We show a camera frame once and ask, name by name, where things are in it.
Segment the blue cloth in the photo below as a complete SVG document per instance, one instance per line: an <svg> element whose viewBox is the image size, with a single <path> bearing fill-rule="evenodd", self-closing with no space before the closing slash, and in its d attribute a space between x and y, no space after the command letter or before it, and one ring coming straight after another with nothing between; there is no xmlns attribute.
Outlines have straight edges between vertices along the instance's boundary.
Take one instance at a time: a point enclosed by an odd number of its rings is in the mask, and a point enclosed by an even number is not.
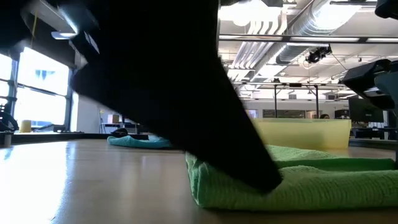
<svg viewBox="0 0 398 224"><path fill-rule="evenodd" d="M169 140L160 138L157 136L148 136L149 140L137 140L131 136L124 136L121 138L116 138L109 136L107 141L109 144L114 146L124 146L124 147L136 147L136 148L146 148L146 149L162 149L172 147Z"/></svg>

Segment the silver ductwork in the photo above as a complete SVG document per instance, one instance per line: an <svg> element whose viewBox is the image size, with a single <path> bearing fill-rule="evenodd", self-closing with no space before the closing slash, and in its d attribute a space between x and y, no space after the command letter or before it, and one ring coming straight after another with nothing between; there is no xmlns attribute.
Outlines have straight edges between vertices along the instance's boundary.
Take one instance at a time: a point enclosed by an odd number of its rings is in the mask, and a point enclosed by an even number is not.
<svg viewBox="0 0 398 224"><path fill-rule="evenodd" d="M291 28L287 30L289 35L330 35L343 24L345 24L361 6L338 6L331 5L331 0L315 0L305 12L297 19ZM261 69L268 63L279 65L290 64L308 50L308 46L288 45L285 43L274 44L266 56L255 66L257 73L266 77L274 74L263 74L268 69Z"/></svg>

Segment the person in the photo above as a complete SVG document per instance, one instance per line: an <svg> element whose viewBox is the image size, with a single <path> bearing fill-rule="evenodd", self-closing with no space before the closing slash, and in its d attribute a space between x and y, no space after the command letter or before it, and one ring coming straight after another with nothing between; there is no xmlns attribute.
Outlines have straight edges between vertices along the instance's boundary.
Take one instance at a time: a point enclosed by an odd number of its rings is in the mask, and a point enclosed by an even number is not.
<svg viewBox="0 0 398 224"><path fill-rule="evenodd" d="M323 115L320 116L319 119L330 119L330 117L327 114L323 114Z"/></svg>

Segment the computer monitor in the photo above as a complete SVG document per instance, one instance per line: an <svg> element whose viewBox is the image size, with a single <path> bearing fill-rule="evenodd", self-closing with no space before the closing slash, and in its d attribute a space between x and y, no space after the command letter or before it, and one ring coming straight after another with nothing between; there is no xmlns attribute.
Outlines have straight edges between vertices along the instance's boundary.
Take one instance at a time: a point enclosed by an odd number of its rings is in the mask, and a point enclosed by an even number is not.
<svg viewBox="0 0 398 224"><path fill-rule="evenodd" d="M348 99L349 116L356 122L378 122L383 123L383 110L373 106L364 99Z"/></svg>

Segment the green towel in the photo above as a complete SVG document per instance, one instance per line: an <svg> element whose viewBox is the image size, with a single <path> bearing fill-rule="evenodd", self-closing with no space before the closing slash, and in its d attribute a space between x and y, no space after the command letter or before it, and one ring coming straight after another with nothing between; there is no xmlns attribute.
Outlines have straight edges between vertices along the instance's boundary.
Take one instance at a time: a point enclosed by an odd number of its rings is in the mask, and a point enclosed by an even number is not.
<svg viewBox="0 0 398 224"><path fill-rule="evenodd" d="M252 211L398 206L398 171L394 170L392 159L354 159L278 146L269 146L269 152L284 176L269 195L262 195L187 154L196 203L203 208Z"/></svg>

